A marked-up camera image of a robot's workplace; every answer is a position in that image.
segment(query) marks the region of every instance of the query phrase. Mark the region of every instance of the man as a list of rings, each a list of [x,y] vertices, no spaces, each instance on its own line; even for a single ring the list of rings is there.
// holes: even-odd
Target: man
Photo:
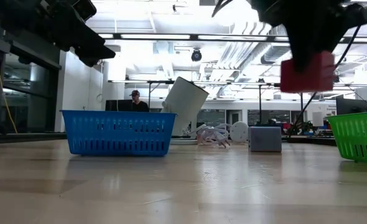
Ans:
[[[138,90],[133,90],[130,96],[132,97],[132,111],[149,112],[149,107],[147,103],[139,99],[141,94]]]

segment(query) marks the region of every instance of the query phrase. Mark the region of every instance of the metal pole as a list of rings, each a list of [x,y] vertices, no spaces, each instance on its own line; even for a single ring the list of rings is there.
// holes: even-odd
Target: metal pole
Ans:
[[[152,93],[151,87],[152,87],[152,83],[149,82],[149,102],[147,104],[147,106],[149,107],[149,112],[151,110],[151,93]]]
[[[258,88],[259,88],[259,124],[262,124],[261,85],[259,85]]]
[[[302,93],[300,93],[300,98],[301,98],[301,111],[302,111],[303,108],[304,108],[304,99],[303,99]],[[298,119],[301,119],[301,123],[303,123],[304,122],[304,114],[302,113],[301,117],[298,118]]]

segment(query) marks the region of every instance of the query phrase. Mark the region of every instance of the white cylinder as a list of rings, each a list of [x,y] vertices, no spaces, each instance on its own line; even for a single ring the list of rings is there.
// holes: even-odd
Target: white cylinder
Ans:
[[[321,111],[312,113],[312,124],[314,127],[323,126],[323,113]]]
[[[163,109],[161,111],[162,113],[178,114],[172,131],[173,136],[183,135],[183,130],[187,129],[189,122],[197,116],[207,96],[208,93],[199,86],[181,77],[176,79],[170,93],[163,102]]]

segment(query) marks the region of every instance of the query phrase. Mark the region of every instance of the window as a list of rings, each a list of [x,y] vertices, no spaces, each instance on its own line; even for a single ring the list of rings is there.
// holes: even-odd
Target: window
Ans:
[[[248,126],[254,126],[259,121],[259,110],[248,110],[247,115]]]
[[[36,93],[49,94],[49,70],[14,54],[5,59],[4,83]]]
[[[225,122],[225,110],[200,110],[197,114],[197,127],[202,124],[216,127]]]
[[[273,119],[277,123],[290,123],[290,111],[283,110],[263,110],[262,123],[267,123],[268,120]]]
[[[49,125],[49,113],[51,113],[51,110],[47,109],[48,100],[46,98],[7,88],[4,88],[3,91],[12,119],[19,133],[38,133],[53,130],[53,127]],[[14,132],[4,98],[0,98],[0,105],[0,122],[10,132]]]
[[[291,111],[291,123],[294,124],[294,122],[297,120],[297,117],[300,116],[301,111]],[[304,111],[303,113],[304,121],[307,121],[307,112]]]

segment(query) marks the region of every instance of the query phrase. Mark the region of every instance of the white cable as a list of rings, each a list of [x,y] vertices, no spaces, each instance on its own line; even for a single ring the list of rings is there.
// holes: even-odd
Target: white cable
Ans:
[[[230,124],[221,124],[217,127],[206,126],[205,124],[196,129],[197,141],[204,145],[223,146],[230,145],[228,142],[229,132],[224,127],[231,127]]]

